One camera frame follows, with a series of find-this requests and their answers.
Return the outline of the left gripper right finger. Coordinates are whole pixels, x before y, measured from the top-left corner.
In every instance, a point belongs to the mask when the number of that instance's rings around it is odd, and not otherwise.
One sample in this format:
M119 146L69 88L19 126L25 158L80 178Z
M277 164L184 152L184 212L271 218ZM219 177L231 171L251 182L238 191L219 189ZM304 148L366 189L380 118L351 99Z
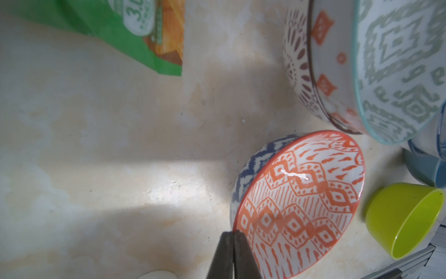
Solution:
M233 260L235 279L262 279L247 237L239 230L234 232Z

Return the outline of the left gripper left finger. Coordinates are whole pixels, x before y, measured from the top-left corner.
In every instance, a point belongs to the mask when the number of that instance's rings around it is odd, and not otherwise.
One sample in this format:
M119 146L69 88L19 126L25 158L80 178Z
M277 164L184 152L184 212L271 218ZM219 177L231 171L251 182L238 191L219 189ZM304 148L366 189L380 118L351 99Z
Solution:
M232 279L233 278L233 232L223 232L206 279Z

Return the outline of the red diamond pattern bowl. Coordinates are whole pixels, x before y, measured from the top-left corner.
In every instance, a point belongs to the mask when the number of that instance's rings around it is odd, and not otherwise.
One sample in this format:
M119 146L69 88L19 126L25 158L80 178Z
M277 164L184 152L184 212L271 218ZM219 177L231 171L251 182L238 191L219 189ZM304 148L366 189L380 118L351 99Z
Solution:
M321 260L360 203L365 160L340 131L290 134L260 148L232 190L230 223L265 279L290 279Z

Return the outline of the plain blue shallow bowl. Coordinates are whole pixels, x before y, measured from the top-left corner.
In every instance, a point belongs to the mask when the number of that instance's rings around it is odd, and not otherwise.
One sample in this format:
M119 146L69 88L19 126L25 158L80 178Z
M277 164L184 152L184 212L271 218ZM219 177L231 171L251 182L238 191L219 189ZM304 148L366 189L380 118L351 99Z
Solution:
M403 150L403 161L412 176L431 187L446 188L446 162L432 155Z

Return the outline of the blue floral bowl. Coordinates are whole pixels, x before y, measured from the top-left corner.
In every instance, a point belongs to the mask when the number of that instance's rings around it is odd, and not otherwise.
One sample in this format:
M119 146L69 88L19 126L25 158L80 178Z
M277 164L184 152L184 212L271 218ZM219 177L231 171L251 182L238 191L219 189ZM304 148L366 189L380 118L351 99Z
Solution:
M439 113L413 139L408 141L410 150L420 155L429 154L446 160L446 104Z

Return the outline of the brown lattice pattern bowl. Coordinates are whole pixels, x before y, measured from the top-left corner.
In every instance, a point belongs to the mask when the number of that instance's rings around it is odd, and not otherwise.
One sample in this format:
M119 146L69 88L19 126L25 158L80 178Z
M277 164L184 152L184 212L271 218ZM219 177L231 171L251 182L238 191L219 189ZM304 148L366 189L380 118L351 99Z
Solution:
M338 130L360 135L329 113L319 94L310 45L311 1L289 1L283 33L283 61L287 77L299 102L319 120Z

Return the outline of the green geometric pattern bowl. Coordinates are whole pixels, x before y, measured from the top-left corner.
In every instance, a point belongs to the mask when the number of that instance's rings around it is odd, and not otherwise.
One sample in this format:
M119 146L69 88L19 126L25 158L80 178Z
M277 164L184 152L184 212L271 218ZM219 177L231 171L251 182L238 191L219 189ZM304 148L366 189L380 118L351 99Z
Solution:
M446 100L446 3L356 1L352 43L366 133L387 145L412 139Z

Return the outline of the orange floral bowl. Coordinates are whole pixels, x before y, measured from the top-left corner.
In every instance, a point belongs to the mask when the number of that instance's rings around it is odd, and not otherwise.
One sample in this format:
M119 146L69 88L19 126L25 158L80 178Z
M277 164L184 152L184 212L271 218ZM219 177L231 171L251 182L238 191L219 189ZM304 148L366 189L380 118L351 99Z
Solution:
M174 273L165 270L157 270L145 273L137 279L178 279L178 277Z

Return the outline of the lime green bowl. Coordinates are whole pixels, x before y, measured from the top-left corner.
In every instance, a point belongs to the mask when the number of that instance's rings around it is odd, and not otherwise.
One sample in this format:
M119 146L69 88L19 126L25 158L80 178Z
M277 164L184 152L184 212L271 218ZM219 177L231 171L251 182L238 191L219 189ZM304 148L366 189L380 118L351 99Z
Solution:
M405 258L431 231L445 198L442 189L418 184L381 188L366 205L367 230L394 260Z

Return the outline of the green snack chip bag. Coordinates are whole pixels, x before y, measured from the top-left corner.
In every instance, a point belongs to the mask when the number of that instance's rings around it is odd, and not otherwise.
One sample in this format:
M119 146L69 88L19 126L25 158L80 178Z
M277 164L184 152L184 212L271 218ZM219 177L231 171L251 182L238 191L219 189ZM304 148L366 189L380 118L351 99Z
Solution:
M185 1L2 1L27 20L96 37L159 74L181 76Z

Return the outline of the aluminium front rail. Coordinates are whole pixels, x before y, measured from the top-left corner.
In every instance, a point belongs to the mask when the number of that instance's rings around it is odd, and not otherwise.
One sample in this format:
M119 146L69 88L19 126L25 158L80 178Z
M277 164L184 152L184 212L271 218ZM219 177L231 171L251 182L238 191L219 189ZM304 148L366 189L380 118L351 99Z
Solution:
M384 269L364 276L364 279L417 279L427 265L436 247L429 244L427 248L402 260L392 263Z

